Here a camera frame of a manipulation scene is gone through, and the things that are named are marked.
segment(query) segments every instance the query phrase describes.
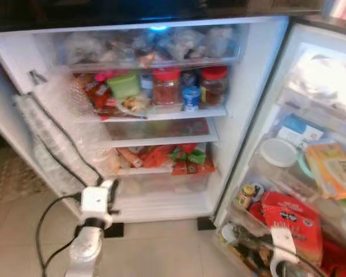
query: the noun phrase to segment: red jar lid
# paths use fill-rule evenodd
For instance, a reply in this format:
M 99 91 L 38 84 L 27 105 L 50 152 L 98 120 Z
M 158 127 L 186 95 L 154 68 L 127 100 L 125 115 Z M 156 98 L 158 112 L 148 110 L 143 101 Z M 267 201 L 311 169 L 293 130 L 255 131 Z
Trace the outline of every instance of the red jar lid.
M 208 80 L 219 80 L 227 76 L 226 66 L 212 66 L 211 68 L 203 68 L 201 75 Z
M 180 68 L 155 68 L 152 75 L 161 81 L 176 80 L 180 77 Z

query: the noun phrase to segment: food item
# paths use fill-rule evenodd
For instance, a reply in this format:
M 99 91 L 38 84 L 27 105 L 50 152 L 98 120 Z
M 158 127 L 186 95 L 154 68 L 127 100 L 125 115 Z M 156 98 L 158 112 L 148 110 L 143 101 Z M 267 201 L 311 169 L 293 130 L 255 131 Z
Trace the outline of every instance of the food item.
M 199 88 L 190 87 L 185 88 L 182 92 L 183 100 L 185 104 L 185 111 L 197 111 L 200 101 L 201 91 Z
M 134 72 L 109 78 L 106 80 L 106 83 L 112 89 L 113 96 L 117 99 L 122 99 L 128 96 L 136 96 L 140 93 L 137 75 Z
M 253 195 L 253 201 L 257 202 L 260 200 L 260 198 L 262 197 L 262 195 L 264 194 L 264 187 L 262 184 L 259 183 L 252 183 L 252 185 L 255 188 L 255 193 Z
M 277 167 L 290 167 L 296 162 L 295 147 L 280 138 L 263 141 L 259 152 L 268 163 Z
M 181 103 L 179 77 L 179 68 L 153 70 L 153 102 L 155 105 Z
M 212 160 L 206 157 L 204 164 L 193 163 L 189 160 L 177 160 L 172 175 L 206 174 L 214 171 L 215 166 Z
M 131 153 L 128 148 L 117 148 L 118 152 L 121 153 L 121 155 L 128 160 L 134 167 L 139 168 L 142 166 L 143 161 L 136 156 L 135 154 Z
M 298 150 L 304 150 L 309 141 L 319 140 L 323 134 L 324 131 L 316 124 L 291 114 L 282 122 L 277 137 L 291 143 Z
M 172 152 L 174 145 L 160 145 L 155 147 L 144 159 L 144 167 L 159 167 L 165 163 L 169 157 L 168 154 Z
M 255 187 L 252 184 L 245 184 L 237 194 L 234 203 L 247 209 L 255 193 Z
M 226 66 L 213 66 L 201 70 L 201 101 L 204 106 L 218 106 L 223 104 L 227 91 Z
M 311 145 L 306 159 L 325 198 L 346 199 L 346 153 L 338 143 Z
M 199 143 L 188 155 L 188 160 L 193 163 L 204 164 L 206 158 L 206 143 Z

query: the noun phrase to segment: freezer compartment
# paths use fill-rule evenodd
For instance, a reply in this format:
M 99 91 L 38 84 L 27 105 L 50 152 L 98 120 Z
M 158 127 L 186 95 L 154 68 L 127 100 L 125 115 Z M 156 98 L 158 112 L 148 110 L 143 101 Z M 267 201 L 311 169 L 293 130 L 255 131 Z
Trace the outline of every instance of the freezer compartment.
M 74 72 L 232 63 L 240 54 L 238 24 L 109 29 L 36 34 L 55 63 Z

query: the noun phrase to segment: glass jar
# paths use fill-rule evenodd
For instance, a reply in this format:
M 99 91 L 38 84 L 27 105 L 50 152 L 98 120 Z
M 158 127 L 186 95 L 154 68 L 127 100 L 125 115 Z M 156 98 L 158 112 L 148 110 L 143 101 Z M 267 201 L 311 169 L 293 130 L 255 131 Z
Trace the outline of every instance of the glass jar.
M 226 66 L 212 66 L 201 70 L 201 103 L 202 106 L 218 106 L 223 104 L 227 91 Z
M 155 105 L 181 103 L 179 92 L 180 68 L 153 70 L 153 102 Z

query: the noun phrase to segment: food package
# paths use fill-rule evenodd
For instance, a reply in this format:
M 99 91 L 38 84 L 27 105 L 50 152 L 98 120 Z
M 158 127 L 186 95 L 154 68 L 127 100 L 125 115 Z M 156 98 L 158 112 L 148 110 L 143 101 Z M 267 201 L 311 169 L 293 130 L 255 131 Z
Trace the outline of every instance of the food package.
M 338 143 L 311 145 L 306 159 L 325 198 L 346 199 L 346 153 Z
M 281 206 L 263 206 L 265 222 L 269 227 L 290 229 L 296 251 L 304 255 L 315 265 L 322 260 L 322 231 L 319 220 L 302 216 Z
M 186 160 L 187 153 L 180 147 L 174 149 L 173 153 L 169 154 L 169 157 L 173 160 Z
M 118 152 L 128 160 L 135 168 L 142 166 L 142 160 L 135 154 L 131 153 L 127 147 L 117 148 Z
M 174 149 L 174 145 L 160 145 L 147 154 L 144 159 L 144 167 L 159 167 L 169 159 L 169 153 Z
M 323 134 L 322 128 L 316 124 L 291 114 L 284 119 L 277 137 L 303 151 L 307 148 L 309 141 L 319 140 Z
M 206 157 L 204 164 L 197 164 L 189 160 L 177 160 L 173 168 L 172 175 L 206 174 L 215 171 L 215 166 L 209 157 Z
M 206 143 L 199 143 L 187 157 L 190 162 L 204 164 L 206 158 Z

